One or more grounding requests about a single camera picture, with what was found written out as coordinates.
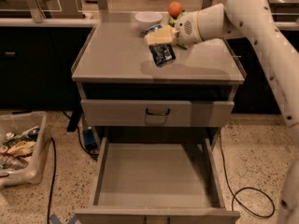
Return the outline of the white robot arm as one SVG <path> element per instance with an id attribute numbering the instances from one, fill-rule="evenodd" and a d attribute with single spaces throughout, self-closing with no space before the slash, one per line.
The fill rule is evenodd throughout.
<path id="1" fill-rule="evenodd" d="M 198 44 L 245 37 L 252 45 L 281 115 L 299 146 L 299 53 L 280 32 L 267 0 L 226 0 L 145 35 L 148 45 Z"/>

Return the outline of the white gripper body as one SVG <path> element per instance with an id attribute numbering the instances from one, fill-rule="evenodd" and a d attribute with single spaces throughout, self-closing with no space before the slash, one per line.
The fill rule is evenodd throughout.
<path id="1" fill-rule="evenodd" d="M 203 41 L 198 27 L 199 12 L 182 15 L 175 24 L 177 42 L 184 45 L 198 44 Z"/>

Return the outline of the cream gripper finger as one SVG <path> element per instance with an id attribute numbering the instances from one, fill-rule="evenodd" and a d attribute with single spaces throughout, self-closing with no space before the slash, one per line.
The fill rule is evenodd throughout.
<path id="1" fill-rule="evenodd" d="M 164 27 L 157 25 L 148 29 L 145 41 L 149 46 L 172 44 L 177 40 L 177 33 L 178 31 L 170 25 Z"/>

